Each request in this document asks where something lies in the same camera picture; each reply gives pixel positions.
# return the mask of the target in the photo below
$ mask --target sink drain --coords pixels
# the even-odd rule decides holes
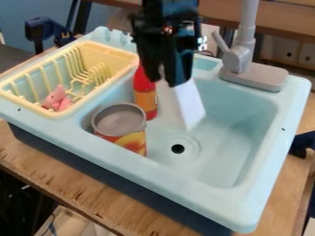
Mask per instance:
[[[152,141],[147,156],[169,166],[188,164],[200,156],[199,143],[186,134],[169,134]]]
[[[185,147],[181,144],[176,144],[171,147],[171,151],[176,153],[176,154],[181,154],[185,151]]]

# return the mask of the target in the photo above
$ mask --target bottle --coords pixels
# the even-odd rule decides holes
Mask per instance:
[[[133,88],[134,103],[145,111],[146,120],[156,118],[158,115],[156,84],[148,79],[141,63],[134,73]]]

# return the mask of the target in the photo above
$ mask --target can label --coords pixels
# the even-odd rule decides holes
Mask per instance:
[[[95,134],[101,138],[104,138],[120,147],[131,150],[141,156],[146,156],[146,132],[141,131],[138,133],[132,133],[127,136],[105,136],[99,132]]]

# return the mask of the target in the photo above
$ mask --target pink toy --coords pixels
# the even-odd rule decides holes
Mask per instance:
[[[64,110],[67,110],[71,106],[72,106],[72,101],[68,98],[64,98],[62,102],[60,103],[60,106],[57,111],[62,112]]]
[[[72,105],[72,101],[65,95],[64,87],[57,85],[54,91],[41,103],[41,107],[45,109],[54,109],[57,112],[64,111]]]

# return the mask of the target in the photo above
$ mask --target gray faucet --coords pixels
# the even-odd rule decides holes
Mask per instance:
[[[278,92],[283,87],[287,71],[252,62],[256,40],[256,16],[259,0],[241,0],[241,19],[234,46],[229,49],[217,31],[213,37],[223,51],[223,68],[220,77],[230,82],[256,89]]]

